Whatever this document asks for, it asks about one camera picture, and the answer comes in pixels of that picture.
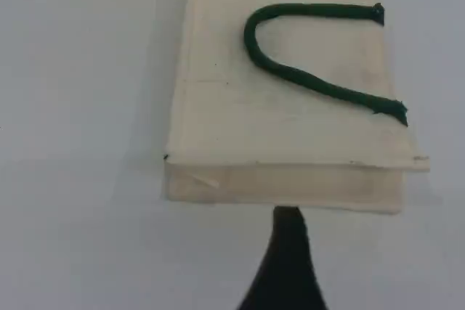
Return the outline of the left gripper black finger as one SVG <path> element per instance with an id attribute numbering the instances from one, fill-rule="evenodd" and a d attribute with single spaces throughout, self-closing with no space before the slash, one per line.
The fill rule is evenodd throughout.
<path id="1" fill-rule="evenodd" d="M 297 207 L 276 206 L 270 240 L 239 309 L 327 309 Z"/>

